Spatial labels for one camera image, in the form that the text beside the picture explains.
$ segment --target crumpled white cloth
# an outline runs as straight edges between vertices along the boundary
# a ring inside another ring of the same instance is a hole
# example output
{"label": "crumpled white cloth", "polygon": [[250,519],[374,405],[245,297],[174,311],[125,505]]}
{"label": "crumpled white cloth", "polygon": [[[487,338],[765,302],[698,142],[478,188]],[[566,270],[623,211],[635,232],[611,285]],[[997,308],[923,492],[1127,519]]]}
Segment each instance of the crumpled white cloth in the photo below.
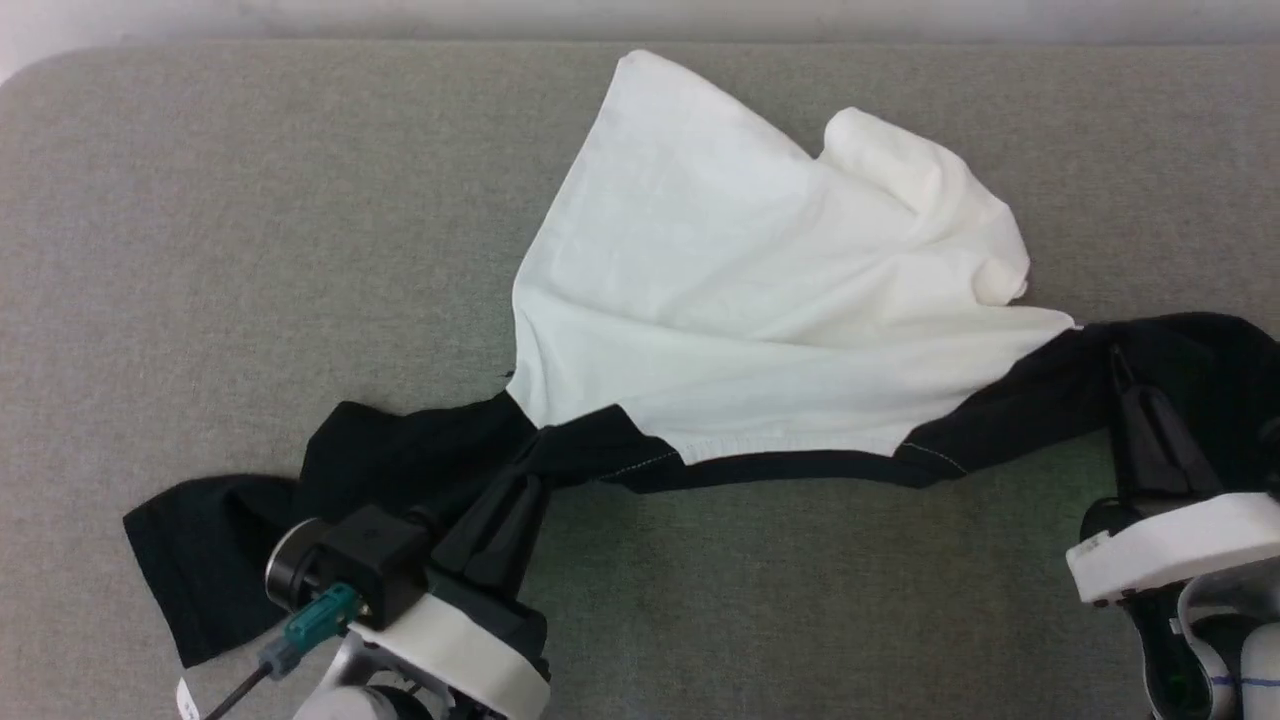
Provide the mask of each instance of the crumpled white cloth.
{"label": "crumpled white cloth", "polygon": [[1027,287],[1014,217],[960,158],[856,109],[808,156],[646,51],[516,277],[508,392],[539,427],[620,404],[686,462],[891,455],[1071,318]]}

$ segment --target white wall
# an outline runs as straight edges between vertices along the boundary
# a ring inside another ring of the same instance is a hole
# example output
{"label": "white wall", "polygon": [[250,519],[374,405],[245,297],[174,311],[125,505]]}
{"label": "white wall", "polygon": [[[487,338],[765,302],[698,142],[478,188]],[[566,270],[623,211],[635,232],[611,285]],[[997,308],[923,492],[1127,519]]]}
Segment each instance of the white wall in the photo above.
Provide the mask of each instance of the white wall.
{"label": "white wall", "polygon": [[1280,41],[1280,0],[0,0],[0,78],[188,37]]}

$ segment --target white stitching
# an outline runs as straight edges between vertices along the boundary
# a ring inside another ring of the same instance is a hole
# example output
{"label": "white stitching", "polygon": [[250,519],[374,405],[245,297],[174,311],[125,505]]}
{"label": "white stitching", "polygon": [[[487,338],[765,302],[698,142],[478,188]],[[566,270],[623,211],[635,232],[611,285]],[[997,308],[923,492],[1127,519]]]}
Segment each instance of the white stitching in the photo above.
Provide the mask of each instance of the white stitching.
{"label": "white stitching", "polygon": [[654,462],[657,462],[659,460],[666,460],[666,459],[671,457],[672,455],[676,455],[675,450],[672,450],[671,452],[667,452],[666,455],[659,455],[657,457],[650,457],[649,460],[645,460],[644,462],[636,462],[635,465],[631,465],[630,468],[623,468],[621,470],[614,470],[612,473],[605,473],[603,475],[596,475],[594,478],[589,478],[586,482],[594,483],[595,480],[607,480],[609,478],[616,478],[616,477],[622,475],[625,473],[630,473],[631,470],[639,470],[640,468],[644,468],[645,465],[653,465]]}
{"label": "white stitching", "polygon": [[968,475],[968,474],[969,474],[969,470],[965,470],[963,465],[960,465],[960,464],[959,464],[959,462],[956,462],[955,460],[952,460],[952,459],[947,457],[946,455],[942,455],[942,454],[941,454],[941,452],[938,452],[937,450],[929,450],[928,447],[920,447],[920,446],[915,445],[914,442],[904,442],[904,443],[902,443],[902,446],[904,446],[904,447],[914,447],[914,448],[916,448],[916,450],[923,450],[924,452],[928,452],[929,455],[937,455],[938,457],[941,457],[941,459],[946,460],[947,462],[950,462],[950,464],[955,465],[955,466],[956,466],[956,470],[960,470],[960,471],[961,471],[961,473],[964,473],[965,475]]}

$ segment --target black cable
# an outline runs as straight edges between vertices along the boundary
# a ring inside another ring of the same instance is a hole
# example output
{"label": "black cable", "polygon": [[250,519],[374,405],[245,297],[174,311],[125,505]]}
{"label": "black cable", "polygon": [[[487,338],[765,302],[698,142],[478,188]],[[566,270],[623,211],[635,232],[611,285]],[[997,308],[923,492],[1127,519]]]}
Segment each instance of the black cable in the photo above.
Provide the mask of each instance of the black cable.
{"label": "black cable", "polygon": [[253,689],[255,685],[261,683],[262,679],[270,674],[271,674],[270,665],[259,665],[257,670],[253,670],[252,675],[246,678],[244,682],[241,683],[238,688],[232,691],[232,694],[227,696],[227,700],[224,700],[221,705],[215,707],[212,712],[205,716],[205,720],[218,720],[219,717],[227,715],[227,711],[230,710],[232,706],[239,702],[244,696],[248,694],[248,691]]}

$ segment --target gray table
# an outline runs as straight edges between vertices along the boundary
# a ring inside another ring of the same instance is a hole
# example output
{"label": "gray table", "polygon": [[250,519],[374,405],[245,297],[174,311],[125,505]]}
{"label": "gray table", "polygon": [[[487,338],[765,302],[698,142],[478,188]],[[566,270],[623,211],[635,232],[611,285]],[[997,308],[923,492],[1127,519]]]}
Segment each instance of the gray table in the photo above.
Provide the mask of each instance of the gray table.
{"label": "gray table", "polygon": [[[353,398],[499,391],[508,288],[625,45],[212,44],[0,87],[0,707],[172,717],[180,667],[119,518],[294,474]],[[815,151],[856,105],[1012,208],[1028,301],[1280,333],[1280,49],[653,46]],[[1137,717],[1134,637],[1062,561],[1106,438],[913,492],[558,496],[526,600],[550,717]],[[188,671],[206,710],[252,669]],[[328,662],[238,717],[288,717]]]}

